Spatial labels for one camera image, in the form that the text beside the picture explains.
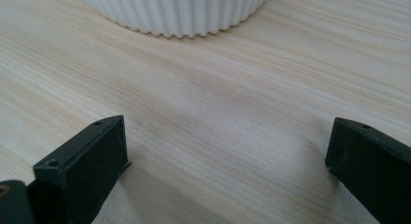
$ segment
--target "wood grain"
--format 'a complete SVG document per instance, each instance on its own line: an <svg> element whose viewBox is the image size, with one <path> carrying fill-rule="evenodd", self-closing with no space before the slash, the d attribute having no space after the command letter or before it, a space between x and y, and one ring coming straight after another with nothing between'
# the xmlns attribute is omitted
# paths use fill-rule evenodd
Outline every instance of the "wood grain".
<svg viewBox="0 0 411 224"><path fill-rule="evenodd" d="M411 144L411 0L268 0L194 39L82 0L0 0L0 180L124 114L95 223L376 223L324 166L336 116Z"/></svg>

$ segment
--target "black object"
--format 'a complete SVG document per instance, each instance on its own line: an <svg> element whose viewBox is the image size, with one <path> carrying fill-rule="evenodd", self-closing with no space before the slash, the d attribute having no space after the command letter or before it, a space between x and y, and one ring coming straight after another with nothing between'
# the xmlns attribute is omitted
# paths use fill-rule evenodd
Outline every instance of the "black object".
<svg viewBox="0 0 411 224"><path fill-rule="evenodd" d="M94 122L34 165L27 187L0 183L0 223L91 223L130 164L123 116Z"/></svg>
<svg viewBox="0 0 411 224"><path fill-rule="evenodd" d="M380 223L411 223L411 148L336 118L326 165Z"/></svg>

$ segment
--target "light wood surface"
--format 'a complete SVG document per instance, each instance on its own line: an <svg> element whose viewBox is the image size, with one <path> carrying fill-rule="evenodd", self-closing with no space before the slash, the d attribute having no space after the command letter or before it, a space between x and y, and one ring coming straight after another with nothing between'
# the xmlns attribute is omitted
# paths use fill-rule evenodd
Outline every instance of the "light wood surface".
<svg viewBox="0 0 411 224"><path fill-rule="evenodd" d="M124 114L126 171L94 223L376 223L330 176L336 116L411 144L411 0L268 0L195 39L82 0L0 0L0 180Z"/></svg>

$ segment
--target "white ribbed bowl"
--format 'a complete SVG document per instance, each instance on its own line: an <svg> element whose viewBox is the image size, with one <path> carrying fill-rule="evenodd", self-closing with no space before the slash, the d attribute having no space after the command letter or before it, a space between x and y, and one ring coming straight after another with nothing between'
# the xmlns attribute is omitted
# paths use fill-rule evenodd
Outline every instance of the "white ribbed bowl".
<svg viewBox="0 0 411 224"><path fill-rule="evenodd" d="M226 30L265 0L85 0L113 22L143 33L194 37Z"/></svg>

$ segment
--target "black plastic part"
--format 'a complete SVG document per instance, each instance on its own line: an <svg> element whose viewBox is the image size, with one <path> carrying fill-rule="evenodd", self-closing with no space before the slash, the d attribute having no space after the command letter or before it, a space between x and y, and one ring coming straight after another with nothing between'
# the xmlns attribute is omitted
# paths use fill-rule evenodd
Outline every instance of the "black plastic part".
<svg viewBox="0 0 411 224"><path fill-rule="evenodd" d="M29 186L16 182L12 201L0 197L0 224L89 224L130 164L123 116L94 122L34 165Z"/></svg>
<svg viewBox="0 0 411 224"><path fill-rule="evenodd" d="M380 223L411 223L411 148L336 118L326 165Z"/></svg>
<svg viewBox="0 0 411 224"><path fill-rule="evenodd" d="M0 182L0 223L35 224L23 182L18 180Z"/></svg>

